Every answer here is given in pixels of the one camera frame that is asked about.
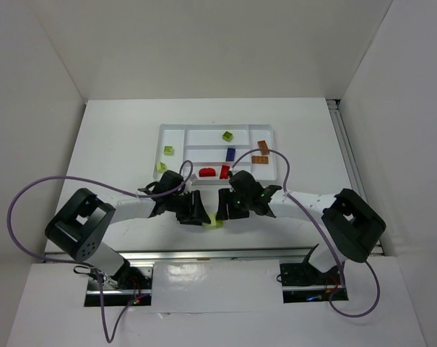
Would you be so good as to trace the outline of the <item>pale and lime green lego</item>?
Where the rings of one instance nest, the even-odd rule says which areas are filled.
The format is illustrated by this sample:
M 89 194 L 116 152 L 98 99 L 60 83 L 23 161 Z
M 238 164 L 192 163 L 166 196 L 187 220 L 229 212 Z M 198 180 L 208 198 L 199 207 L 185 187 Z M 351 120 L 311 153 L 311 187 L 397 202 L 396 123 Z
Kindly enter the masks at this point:
M 210 219 L 210 223 L 204 223 L 203 226 L 206 229 L 216 229 L 223 227 L 223 222 L 221 220 L 216 219 L 215 213 L 209 213 L 208 217 Z

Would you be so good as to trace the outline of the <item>red curved lego piece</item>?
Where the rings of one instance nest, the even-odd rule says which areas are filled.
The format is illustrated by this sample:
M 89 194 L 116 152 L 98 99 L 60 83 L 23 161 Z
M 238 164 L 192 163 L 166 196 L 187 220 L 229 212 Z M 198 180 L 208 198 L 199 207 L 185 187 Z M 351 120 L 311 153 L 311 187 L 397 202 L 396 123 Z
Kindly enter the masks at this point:
M 199 177 L 216 177 L 216 170 L 214 168 L 200 168 L 199 171 Z

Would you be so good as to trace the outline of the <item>aluminium rail right side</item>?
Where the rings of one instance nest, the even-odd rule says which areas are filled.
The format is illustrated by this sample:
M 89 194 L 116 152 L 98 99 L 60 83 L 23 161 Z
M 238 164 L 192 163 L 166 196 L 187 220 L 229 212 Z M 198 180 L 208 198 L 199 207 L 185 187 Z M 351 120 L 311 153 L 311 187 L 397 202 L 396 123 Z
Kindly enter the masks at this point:
M 366 201 L 346 128 L 336 100 L 327 107 L 339 141 L 351 187 L 334 196 L 322 216 L 338 250 L 349 260 L 364 263 L 386 230 L 386 223 Z

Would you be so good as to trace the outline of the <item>white divided sorting tray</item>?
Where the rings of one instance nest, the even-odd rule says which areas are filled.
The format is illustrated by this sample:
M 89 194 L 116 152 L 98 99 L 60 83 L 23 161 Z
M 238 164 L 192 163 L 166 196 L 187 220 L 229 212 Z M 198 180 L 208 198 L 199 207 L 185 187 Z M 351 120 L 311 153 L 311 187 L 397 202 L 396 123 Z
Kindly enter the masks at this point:
M 233 133 L 233 140 L 222 139 L 225 131 Z M 193 163 L 193 174 L 199 177 L 200 168 L 214 168 L 216 177 L 199 177 L 199 185 L 221 185 L 225 181 L 219 179 L 222 165 L 233 166 L 235 171 L 248 171 L 258 181 L 273 183 L 277 180 L 277 164 L 274 154 L 269 154 L 269 164 L 253 164 L 251 157 L 261 155 L 259 151 L 249 154 L 249 150 L 257 149 L 257 142 L 265 140 L 268 148 L 274 149 L 274 132 L 268 124 L 162 124 L 160 125 L 154 162 L 153 178 L 159 179 L 161 173 L 156 171 L 156 162 L 163 162 L 169 170 L 181 171 L 184 176 L 190 166 L 180 169 L 185 160 Z M 166 156 L 163 149 L 173 146 L 174 155 Z M 235 160 L 225 160 L 228 147 L 236 149 Z

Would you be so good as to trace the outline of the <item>red lego brick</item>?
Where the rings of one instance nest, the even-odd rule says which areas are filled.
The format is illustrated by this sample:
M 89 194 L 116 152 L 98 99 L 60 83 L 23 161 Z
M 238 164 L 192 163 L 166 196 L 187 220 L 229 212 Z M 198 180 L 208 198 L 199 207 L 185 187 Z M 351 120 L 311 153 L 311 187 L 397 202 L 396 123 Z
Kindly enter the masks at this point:
M 222 165 L 220 169 L 219 179 L 228 179 L 229 177 L 230 166 Z

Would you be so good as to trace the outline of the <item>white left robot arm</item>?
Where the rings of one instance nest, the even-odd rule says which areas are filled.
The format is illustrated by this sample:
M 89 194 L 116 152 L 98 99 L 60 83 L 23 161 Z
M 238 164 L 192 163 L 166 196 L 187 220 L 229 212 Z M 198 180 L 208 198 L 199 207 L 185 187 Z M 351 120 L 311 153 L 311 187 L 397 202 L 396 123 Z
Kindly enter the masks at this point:
M 186 192 L 186 180 L 166 171 L 130 198 L 100 199 L 87 188 L 78 189 L 46 226 L 45 235 L 75 262 L 87 263 L 106 276 L 115 287 L 122 287 L 140 272 L 129 261 L 103 242 L 112 224 L 174 213 L 184 225 L 211 223 L 198 190 Z

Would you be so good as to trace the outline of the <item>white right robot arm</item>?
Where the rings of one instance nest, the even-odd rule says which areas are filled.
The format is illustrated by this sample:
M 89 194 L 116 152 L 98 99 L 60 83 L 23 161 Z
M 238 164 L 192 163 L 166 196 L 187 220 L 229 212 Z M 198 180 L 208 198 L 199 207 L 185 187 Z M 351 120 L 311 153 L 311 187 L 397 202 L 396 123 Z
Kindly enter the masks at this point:
M 250 173 L 239 171 L 220 189 L 216 219 L 234 220 L 256 215 L 307 220 L 323 244 L 307 263 L 320 273 L 351 260 L 365 263 L 386 229 L 384 220 L 355 191 L 338 194 L 294 192 L 286 187 L 263 187 Z

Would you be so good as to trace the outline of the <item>orange lego brick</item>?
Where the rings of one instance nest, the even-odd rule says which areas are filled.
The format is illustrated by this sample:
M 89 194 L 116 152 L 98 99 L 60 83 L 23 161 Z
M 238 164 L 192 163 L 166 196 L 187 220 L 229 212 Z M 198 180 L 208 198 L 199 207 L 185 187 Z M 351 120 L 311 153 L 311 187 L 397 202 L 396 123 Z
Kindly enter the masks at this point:
M 270 154 L 268 145 L 267 145 L 265 140 L 258 141 L 257 145 L 258 145 L 258 148 L 259 148 L 259 150 L 261 152 L 261 155 L 268 155 L 268 154 Z

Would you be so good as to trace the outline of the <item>lime green square lego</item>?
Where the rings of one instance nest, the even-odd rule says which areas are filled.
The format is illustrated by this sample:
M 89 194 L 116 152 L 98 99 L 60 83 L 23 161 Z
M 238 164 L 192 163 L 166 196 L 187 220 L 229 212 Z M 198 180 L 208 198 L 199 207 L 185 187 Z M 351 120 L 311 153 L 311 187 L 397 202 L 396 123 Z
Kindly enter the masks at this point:
M 172 156 L 174 155 L 174 148 L 173 146 L 166 145 L 163 149 L 163 154 L 166 156 Z
M 163 174 L 164 172 L 166 172 L 168 170 L 168 167 L 167 167 L 167 165 L 165 164 L 165 163 L 163 163 L 163 162 L 156 162 L 156 171 L 158 172 L 158 173 L 161 173 L 161 174 Z

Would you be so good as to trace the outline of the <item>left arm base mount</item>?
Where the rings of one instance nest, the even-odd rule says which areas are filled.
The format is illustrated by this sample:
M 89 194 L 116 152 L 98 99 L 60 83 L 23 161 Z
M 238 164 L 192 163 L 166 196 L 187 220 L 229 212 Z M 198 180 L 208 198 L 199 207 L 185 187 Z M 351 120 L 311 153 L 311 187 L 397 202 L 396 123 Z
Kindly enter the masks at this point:
M 73 272 L 87 278 L 85 307 L 100 307 L 100 289 L 95 274 L 85 266 L 77 265 Z M 134 307 L 148 307 L 152 303 L 152 264 L 141 263 L 131 266 L 128 278 L 117 284 L 106 275 L 103 277 L 103 302 L 105 307 L 124 307 L 133 300 Z

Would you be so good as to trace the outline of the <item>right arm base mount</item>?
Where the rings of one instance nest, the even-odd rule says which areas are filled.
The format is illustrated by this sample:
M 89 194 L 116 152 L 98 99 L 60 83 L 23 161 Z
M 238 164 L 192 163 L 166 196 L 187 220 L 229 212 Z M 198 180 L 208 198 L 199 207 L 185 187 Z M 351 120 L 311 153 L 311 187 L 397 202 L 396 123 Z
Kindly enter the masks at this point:
M 321 273 L 308 262 L 317 247 L 312 247 L 301 262 L 280 263 L 276 281 L 282 286 L 284 304 L 328 301 L 331 295 L 334 301 L 348 300 L 336 265 Z

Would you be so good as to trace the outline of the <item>dark green square lego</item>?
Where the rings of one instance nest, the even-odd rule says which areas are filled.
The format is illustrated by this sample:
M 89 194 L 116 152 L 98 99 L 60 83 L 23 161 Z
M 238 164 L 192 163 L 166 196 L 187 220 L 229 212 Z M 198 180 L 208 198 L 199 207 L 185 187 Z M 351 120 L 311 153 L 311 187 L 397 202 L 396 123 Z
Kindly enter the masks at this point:
M 231 142 L 233 140 L 233 133 L 231 133 L 229 131 L 225 131 L 222 134 L 222 139 L 226 142 Z

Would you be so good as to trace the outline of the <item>aluminium rail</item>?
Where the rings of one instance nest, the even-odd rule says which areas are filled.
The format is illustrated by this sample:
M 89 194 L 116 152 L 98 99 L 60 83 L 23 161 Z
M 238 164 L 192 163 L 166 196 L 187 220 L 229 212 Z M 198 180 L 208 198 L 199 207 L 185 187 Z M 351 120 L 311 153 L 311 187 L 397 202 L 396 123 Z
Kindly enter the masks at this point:
M 339 141 L 351 187 L 334 196 L 322 216 L 338 250 L 349 260 L 364 263 L 386 230 L 386 223 L 366 201 L 346 128 L 336 100 L 327 107 Z
M 222 250 L 186 250 L 186 251 L 145 251 L 122 252 L 121 256 L 131 262 L 154 261 L 205 261 L 205 260 L 244 260 L 264 258 L 301 258 L 311 250 L 310 247 L 269 248 L 269 249 L 222 249 Z

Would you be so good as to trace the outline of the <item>aluminium rail front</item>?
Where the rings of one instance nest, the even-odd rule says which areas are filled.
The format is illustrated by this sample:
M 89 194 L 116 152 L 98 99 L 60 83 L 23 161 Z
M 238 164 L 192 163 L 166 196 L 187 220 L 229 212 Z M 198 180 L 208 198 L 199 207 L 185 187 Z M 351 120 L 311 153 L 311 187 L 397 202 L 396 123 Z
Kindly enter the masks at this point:
M 122 252 L 121 256 L 131 262 L 154 261 L 205 261 L 205 260 L 244 260 L 264 258 L 301 258 L 311 250 L 310 247 L 269 248 L 269 249 L 222 249 L 222 250 L 186 250 L 186 251 L 145 251 Z

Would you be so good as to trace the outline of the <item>purple lego plate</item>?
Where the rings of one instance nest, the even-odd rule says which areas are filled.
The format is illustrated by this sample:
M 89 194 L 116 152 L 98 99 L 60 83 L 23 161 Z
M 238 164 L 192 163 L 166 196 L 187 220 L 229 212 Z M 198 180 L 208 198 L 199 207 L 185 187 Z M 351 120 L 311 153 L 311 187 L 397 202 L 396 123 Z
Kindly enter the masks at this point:
M 236 149 L 233 147 L 228 147 L 225 160 L 227 162 L 233 162 L 235 160 L 235 154 L 236 154 Z

